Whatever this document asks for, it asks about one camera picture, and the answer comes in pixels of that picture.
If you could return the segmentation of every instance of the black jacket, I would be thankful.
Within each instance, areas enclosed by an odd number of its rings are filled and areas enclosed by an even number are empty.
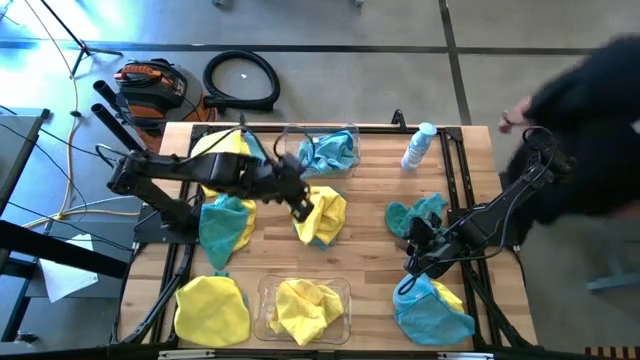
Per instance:
[[[576,158],[568,182],[547,186],[514,213],[519,235],[532,221],[564,214],[606,215],[640,199],[640,37],[617,39],[533,96],[525,116],[554,133]],[[520,147],[507,168],[515,181],[527,166]]]

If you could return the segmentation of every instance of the bottle cap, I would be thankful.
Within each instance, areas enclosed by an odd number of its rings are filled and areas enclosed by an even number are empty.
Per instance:
[[[420,123],[420,132],[427,136],[433,136],[438,133],[438,128],[431,123]]]

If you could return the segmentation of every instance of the clear plastic container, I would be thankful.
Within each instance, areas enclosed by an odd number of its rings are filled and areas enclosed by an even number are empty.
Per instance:
[[[360,164],[360,132],[358,127],[354,124],[347,124],[344,126],[327,126],[327,127],[306,127],[298,125],[289,125],[284,128],[285,135],[285,151],[295,155],[303,165],[308,164],[308,158],[305,155],[310,154],[306,151],[311,147],[309,146],[309,137],[313,139],[315,145],[326,140],[329,136],[336,136],[340,132],[351,137],[351,148],[348,149],[353,156],[350,159],[344,159],[351,162],[350,166],[340,170],[330,170],[326,172],[318,172],[313,168],[307,169],[303,174],[304,178],[349,178],[352,177],[356,167]]]
[[[280,334],[276,334],[269,327],[269,319],[272,318],[273,313],[276,310],[276,292],[278,286],[288,279],[294,279],[294,277],[284,277],[277,275],[266,275],[260,279],[258,285],[258,311],[255,314],[253,332],[256,337],[262,341],[288,341],[295,342],[293,337],[286,331]],[[333,279],[316,279],[316,278],[304,278],[317,285],[325,285],[331,290],[335,291],[344,308],[344,314],[335,319],[329,326],[324,329],[322,336],[312,340],[312,343],[324,343],[324,344],[344,344],[349,340],[351,333],[351,287],[345,279],[333,278]]]

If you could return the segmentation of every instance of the wooden table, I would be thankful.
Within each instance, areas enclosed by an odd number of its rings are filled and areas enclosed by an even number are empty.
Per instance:
[[[193,124],[169,123],[161,153],[187,155]],[[489,131],[482,126],[462,127],[475,198],[488,202],[500,193],[493,162]],[[267,149],[276,134],[258,134]],[[335,246],[325,251],[305,246],[292,232],[291,217],[285,205],[257,202],[256,228],[250,243],[236,253],[226,270],[248,296],[252,318],[257,313],[257,289],[267,274],[292,277],[345,278],[351,286],[352,326],[343,345],[309,344],[305,349],[343,350],[470,350],[471,339],[453,347],[424,347],[412,343],[393,319],[392,294],[406,275],[406,254],[396,248],[396,237],[384,221],[384,210],[392,201],[407,206],[416,200],[440,193],[448,198],[441,144],[435,139],[417,171],[403,172],[400,160],[408,135],[361,134],[361,164],[349,179],[317,180],[344,192],[347,200],[346,223]],[[454,172],[460,184],[460,167],[454,156]],[[169,195],[178,197],[180,183],[157,181]],[[120,337],[128,335],[154,303],[160,288],[167,245],[149,244],[132,265],[121,306]],[[535,343],[527,295],[518,263],[507,251],[490,259],[489,273],[496,302],[528,341]],[[197,247],[191,278],[211,275],[213,268]],[[438,281],[464,300],[460,266],[456,264]],[[478,300],[482,333],[489,340],[484,306]],[[162,339],[173,323],[174,303],[167,306]],[[197,345],[181,341],[181,346]],[[295,342],[264,342],[253,335],[235,347],[253,349],[296,349]]]

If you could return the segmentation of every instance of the coiled hose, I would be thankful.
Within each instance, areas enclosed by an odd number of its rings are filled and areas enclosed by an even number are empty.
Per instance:
[[[231,59],[248,60],[264,70],[271,82],[271,94],[262,99],[243,100],[220,91],[213,84],[213,71],[217,66]],[[280,80],[278,80],[276,72],[265,59],[249,51],[231,50],[217,55],[205,67],[203,81],[207,91],[211,94],[210,96],[205,96],[204,106],[214,107],[219,111],[224,111],[226,108],[273,111],[273,104],[280,97]]]

